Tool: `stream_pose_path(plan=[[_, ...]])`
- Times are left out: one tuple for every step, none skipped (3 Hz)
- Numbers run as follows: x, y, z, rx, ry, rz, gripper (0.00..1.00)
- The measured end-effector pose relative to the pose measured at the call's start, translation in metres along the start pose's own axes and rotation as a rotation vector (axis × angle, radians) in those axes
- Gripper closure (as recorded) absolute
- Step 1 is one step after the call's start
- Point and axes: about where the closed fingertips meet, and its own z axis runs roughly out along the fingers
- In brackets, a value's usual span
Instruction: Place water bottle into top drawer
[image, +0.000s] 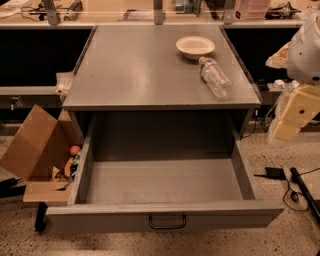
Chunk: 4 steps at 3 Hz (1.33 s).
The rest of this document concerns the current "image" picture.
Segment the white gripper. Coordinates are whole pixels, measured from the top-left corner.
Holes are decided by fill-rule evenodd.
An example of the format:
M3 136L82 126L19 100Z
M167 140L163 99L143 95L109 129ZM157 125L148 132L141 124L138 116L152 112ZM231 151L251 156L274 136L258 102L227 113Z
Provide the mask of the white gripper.
M279 97L268 141L290 142L320 113L320 12L312 14L289 44L270 56L265 65L287 68L289 78L310 84Z

